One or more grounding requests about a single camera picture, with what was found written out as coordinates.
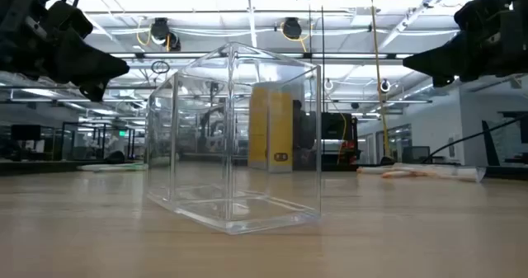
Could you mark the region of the green white toothbrush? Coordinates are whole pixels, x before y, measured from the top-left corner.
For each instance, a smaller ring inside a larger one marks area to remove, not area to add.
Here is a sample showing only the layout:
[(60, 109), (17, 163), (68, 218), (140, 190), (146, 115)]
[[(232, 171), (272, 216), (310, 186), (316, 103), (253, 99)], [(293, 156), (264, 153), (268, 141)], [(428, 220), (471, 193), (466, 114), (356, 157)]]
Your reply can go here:
[(103, 167), (94, 172), (142, 172), (146, 168), (145, 166), (116, 166), (116, 167)]

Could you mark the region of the clear plastic bag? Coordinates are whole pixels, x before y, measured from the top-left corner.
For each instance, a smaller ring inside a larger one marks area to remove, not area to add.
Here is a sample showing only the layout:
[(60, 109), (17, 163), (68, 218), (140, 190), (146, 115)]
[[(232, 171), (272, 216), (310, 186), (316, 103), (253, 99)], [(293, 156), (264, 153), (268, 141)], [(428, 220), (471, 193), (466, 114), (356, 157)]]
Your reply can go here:
[[(315, 111), (316, 169), (271, 173), (248, 166), (252, 87), (276, 82)], [(304, 224), (321, 214), (321, 114), (317, 64), (241, 43), (179, 68), (148, 98), (147, 197), (228, 234)]]

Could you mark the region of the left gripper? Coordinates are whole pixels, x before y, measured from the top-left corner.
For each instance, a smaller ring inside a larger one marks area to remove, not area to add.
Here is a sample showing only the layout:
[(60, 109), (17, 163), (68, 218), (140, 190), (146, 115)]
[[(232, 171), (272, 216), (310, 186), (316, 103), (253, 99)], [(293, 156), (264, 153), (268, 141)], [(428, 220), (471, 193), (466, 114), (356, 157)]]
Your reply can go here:
[(101, 101), (106, 83), (129, 72), (119, 58), (84, 42), (92, 23), (74, 6), (38, 0), (12, 3), (12, 69), (28, 78), (73, 84), (91, 101)]

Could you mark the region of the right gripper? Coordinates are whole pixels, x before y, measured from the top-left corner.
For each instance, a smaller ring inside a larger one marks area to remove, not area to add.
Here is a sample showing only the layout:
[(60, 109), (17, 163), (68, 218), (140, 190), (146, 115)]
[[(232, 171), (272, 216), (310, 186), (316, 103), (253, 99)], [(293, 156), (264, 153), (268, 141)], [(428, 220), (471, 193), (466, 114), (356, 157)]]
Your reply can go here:
[(460, 31), (453, 39), (408, 56), (403, 65), (432, 77), (434, 87), (447, 86), (456, 79), (472, 82), (482, 77), (501, 39), (501, 14), (509, 6), (509, 0), (467, 2), (454, 15)]

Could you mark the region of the orange white toothbrush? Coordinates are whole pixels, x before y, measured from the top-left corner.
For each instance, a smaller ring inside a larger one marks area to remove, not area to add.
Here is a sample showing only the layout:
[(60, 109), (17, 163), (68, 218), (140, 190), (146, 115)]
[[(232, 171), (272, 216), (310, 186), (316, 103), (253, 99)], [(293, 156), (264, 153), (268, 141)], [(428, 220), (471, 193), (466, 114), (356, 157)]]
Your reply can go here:
[(397, 170), (384, 172), (382, 178), (401, 178), (401, 177), (434, 177), (436, 174), (434, 172), (419, 172), (412, 170)]
[(383, 175), (385, 173), (391, 172), (403, 172), (410, 173), (410, 170), (405, 167), (395, 167), (395, 166), (381, 166), (381, 167), (358, 167), (356, 169), (358, 173), (364, 174), (378, 174)]
[(465, 167), (441, 164), (404, 164), (396, 163), (395, 167), (405, 167), (412, 171), (434, 172), (434, 178), (452, 179), (480, 183), (486, 173), (485, 167)]

